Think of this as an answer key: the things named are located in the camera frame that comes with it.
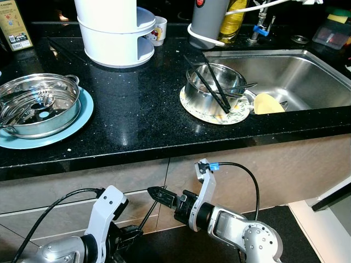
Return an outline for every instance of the small cup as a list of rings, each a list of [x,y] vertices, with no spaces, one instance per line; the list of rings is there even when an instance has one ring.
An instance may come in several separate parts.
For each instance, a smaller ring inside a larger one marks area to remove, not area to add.
[[[155,18],[156,24],[154,30],[145,37],[150,40],[154,46],[158,47],[163,44],[166,38],[167,19],[160,16],[156,16]]]

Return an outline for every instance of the stainless steel pot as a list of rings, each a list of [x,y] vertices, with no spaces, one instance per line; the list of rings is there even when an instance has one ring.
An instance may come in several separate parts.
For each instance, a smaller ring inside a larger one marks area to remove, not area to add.
[[[39,73],[0,86],[0,129],[25,139],[43,138],[68,127],[78,116],[81,103],[79,78]]]
[[[207,65],[205,63],[199,63],[194,66],[211,86],[213,91],[216,92],[218,89]],[[244,77],[232,68],[215,63],[210,63],[210,66],[222,89],[234,88],[246,84]],[[216,102],[214,97],[192,69],[189,69],[186,72],[186,79],[187,82],[184,91],[190,106],[204,115],[221,116],[225,114],[220,105]],[[240,100],[231,97],[227,97],[227,99],[231,107],[234,107]]]

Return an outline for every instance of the cooking oil bottle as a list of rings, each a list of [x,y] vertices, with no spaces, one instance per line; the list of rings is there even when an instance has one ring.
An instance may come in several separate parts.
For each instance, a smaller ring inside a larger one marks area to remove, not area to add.
[[[230,0],[229,8],[227,11],[246,8],[248,5],[248,1],[249,0]],[[244,15],[245,13],[227,15],[224,18],[224,21],[220,28],[218,40],[226,44],[234,43],[236,36],[239,33],[239,29],[244,19]]]

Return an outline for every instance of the sink basin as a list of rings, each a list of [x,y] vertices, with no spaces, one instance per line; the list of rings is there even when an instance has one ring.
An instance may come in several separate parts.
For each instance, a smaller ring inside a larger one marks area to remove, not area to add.
[[[239,71],[249,90],[288,102],[286,111],[351,105],[351,80],[306,50],[206,52],[210,62]]]

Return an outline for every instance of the kitchen counter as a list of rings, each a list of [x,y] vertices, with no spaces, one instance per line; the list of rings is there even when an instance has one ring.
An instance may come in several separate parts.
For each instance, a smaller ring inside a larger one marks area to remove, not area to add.
[[[55,144],[31,150],[0,148],[0,181],[351,132],[351,106],[249,115],[226,126],[191,116],[179,101],[188,68],[183,55],[195,62],[201,61],[201,55],[188,43],[184,26],[169,26],[164,45],[155,48],[151,60],[130,69],[91,62],[84,54],[78,26],[59,28],[55,40],[87,63],[55,55],[41,37],[33,49],[16,53],[1,69],[0,84],[32,73],[74,74],[91,94],[94,113],[82,129]],[[234,47],[226,49],[307,49],[351,78],[341,64],[342,51],[274,36],[248,46],[246,38],[243,33]]]

